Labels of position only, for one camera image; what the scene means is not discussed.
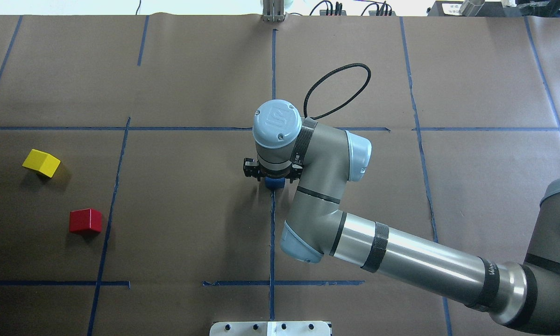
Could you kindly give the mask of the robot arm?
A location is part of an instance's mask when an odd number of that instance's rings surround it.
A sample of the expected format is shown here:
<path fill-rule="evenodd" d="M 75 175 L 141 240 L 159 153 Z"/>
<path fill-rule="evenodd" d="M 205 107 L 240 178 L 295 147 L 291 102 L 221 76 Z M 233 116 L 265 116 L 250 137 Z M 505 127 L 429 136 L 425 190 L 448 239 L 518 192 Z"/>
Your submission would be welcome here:
<path fill-rule="evenodd" d="M 403 281 L 486 312 L 504 327 L 560 335 L 560 178 L 547 186 L 525 260 L 498 264 L 340 209 L 348 182 L 360 181 L 371 142 L 302 117 L 290 102 L 269 100 L 253 119 L 254 178 L 298 180 L 281 248 L 303 262 L 323 256 Z"/>

